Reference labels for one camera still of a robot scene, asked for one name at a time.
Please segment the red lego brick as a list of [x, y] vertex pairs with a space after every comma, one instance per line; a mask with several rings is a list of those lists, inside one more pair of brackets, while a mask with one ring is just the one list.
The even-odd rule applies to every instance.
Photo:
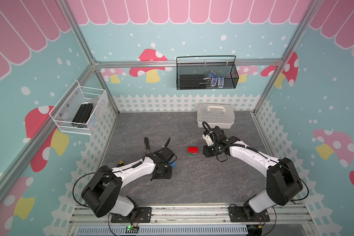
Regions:
[[198, 149], [198, 147], [188, 147], [188, 153], [189, 152], [198, 153], [199, 149]]

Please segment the green lego brick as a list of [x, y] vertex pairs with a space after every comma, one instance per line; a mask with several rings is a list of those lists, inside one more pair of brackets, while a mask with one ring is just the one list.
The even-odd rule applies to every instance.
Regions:
[[188, 156], [197, 156], [197, 155], [198, 155], [198, 153], [192, 153], [192, 152], [189, 152], [187, 155], [188, 155]]

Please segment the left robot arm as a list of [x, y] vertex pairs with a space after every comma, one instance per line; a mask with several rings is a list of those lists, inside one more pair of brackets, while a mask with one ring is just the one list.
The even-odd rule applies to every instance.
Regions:
[[[143, 157], [127, 165], [118, 164], [115, 168], [104, 165], [96, 172], [88, 173], [76, 180], [72, 188], [74, 201], [83, 207], [92, 210], [96, 217], [113, 215], [117, 219], [123, 219], [130, 224], [144, 220], [142, 208], [133, 199], [121, 196], [120, 192], [127, 184], [147, 175], [151, 175], [151, 181], [169, 180], [172, 177], [172, 165], [178, 159], [172, 150], [168, 148], [170, 138], [161, 149], [150, 152], [149, 141], [145, 138], [147, 152]], [[92, 176], [81, 193], [85, 202], [82, 204], [75, 196], [75, 187], [84, 177]]]

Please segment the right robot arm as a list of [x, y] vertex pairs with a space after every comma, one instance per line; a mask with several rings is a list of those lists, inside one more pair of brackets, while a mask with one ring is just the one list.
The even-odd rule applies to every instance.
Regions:
[[205, 130], [203, 133], [206, 142], [203, 151], [205, 157], [218, 157], [224, 154], [237, 158], [266, 178], [265, 190], [248, 199], [241, 207], [228, 208], [229, 214], [236, 220], [255, 221], [258, 216], [265, 217], [268, 208], [284, 206], [303, 189], [308, 188], [291, 159], [269, 156], [235, 136], [227, 137], [218, 126], [211, 128], [207, 122], [203, 122], [202, 126]]

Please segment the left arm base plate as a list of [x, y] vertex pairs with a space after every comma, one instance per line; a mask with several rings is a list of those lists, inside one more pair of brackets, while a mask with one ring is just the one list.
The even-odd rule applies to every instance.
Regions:
[[151, 207], [135, 207], [128, 216], [120, 214], [111, 215], [111, 223], [150, 223], [152, 208]]

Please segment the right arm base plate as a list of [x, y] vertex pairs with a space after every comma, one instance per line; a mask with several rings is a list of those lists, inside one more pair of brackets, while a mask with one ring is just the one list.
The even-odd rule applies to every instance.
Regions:
[[231, 222], [255, 222], [255, 223], [267, 223], [270, 222], [270, 218], [267, 210], [261, 213], [254, 213], [250, 208], [244, 206], [237, 206], [231, 204], [228, 206], [228, 212]]

